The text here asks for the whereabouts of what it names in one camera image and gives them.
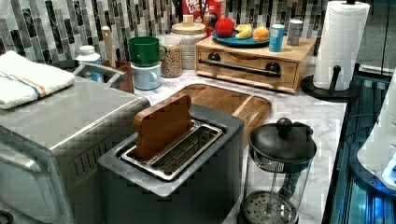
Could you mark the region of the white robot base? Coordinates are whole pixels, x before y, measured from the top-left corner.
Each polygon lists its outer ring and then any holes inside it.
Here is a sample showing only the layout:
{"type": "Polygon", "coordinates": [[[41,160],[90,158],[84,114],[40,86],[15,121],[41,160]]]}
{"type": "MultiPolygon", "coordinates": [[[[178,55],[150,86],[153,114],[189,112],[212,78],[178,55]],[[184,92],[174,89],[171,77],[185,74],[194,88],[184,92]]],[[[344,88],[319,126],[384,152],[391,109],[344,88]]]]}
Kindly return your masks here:
{"type": "Polygon", "coordinates": [[[358,151],[361,166],[394,192],[396,166],[396,74],[392,75],[378,120],[358,151]]]}

